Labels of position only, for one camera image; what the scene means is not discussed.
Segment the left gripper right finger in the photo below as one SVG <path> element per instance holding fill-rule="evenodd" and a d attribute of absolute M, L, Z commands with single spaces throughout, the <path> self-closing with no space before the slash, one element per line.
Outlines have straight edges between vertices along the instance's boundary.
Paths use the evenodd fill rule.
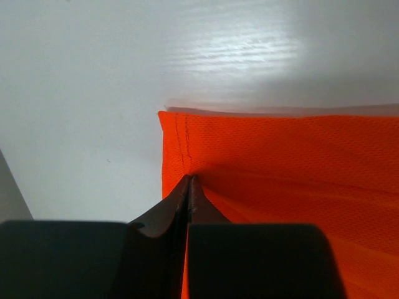
<path fill-rule="evenodd" d="M 311 224 L 234 224 L 190 182 L 191 298 L 345 298 L 330 243 Z"/>

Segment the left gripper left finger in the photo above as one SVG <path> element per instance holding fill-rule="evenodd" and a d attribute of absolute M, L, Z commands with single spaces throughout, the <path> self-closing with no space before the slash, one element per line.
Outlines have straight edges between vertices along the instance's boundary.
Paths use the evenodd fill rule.
<path fill-rule="evenodd" d="M 190 181 L 129 223 L 2 223 L 1 297 L 179 298 Z"/>

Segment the orange mesh shorts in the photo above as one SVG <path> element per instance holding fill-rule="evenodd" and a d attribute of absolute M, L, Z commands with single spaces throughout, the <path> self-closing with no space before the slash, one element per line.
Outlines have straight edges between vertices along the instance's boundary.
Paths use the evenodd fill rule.
<path fill-rule="evenodd" d="M 162 188 L 186 174 L 233 222 L 307 222 L 350 298 L 398 297 L 398 118 L 159 112 Z"/>

